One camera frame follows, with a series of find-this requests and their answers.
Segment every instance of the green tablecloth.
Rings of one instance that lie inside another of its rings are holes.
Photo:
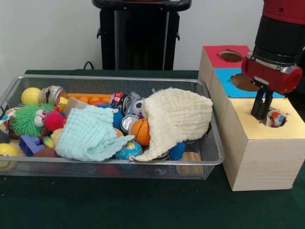
[[[27,73],[197,77],[195,71]],[[0,229],[305,228],[305,167],[291,190],[251,192],[232,192],[222,165],[206,181],[0,177],[0,213]]]

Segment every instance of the white wall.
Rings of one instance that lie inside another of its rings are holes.
[[[263,0],[193,0],[180,13],[176,70],[197,70],[203,45],[253,48]],[[0,94],[27,69],[102,67],[99,9],[91,0],[0,0]]]

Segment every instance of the metal basket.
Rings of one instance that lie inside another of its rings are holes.
[[[205,84],[198,80],[187,79],[150,79],[89,76],[24,75],[15,78],[0,98],[3,115],[5,110],[20,106],[22,92],[29,87],[45,88],[60,85],[68,93],[112,94],[135,91],[143,97],[169,87],[196,92],[209,97]],[[8,143],[8,135],[0,132],[0,143]],[[197,152],[201,161],[150,161],[130,162],[128,160],[105,160],[101,163],[84,163],[65,158],[46,157],[0,157],[0,167],[17,163],[10,171],[1,172],[6,176],[51,176],[51,177],[134,177],[165,179],[206,179],[215,165],[224,160],[224,151],[214,115],[208,132],[186,151]]]

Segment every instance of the red toy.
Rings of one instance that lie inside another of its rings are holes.
[[[56,107],[54,111],[48,113],[44,119],[44,130],[42,131],[42,135],[45,135],[45,131],[51,131],[61,129],[64,127],[66,123],[67,117],[61,115],[59,107]]]

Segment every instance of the washcloth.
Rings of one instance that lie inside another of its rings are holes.
[[[150,128],[149,149],[130,160],[150,161],[178,142],[201,138],[212,118],[212,101],[176,88],[158,91],[145,99],[142,114]]]
[[[101,162],[113,156],[134,136],[117,138],[113,109],[87,106],[73,108],[56,145],[58,155],[80,161]]]

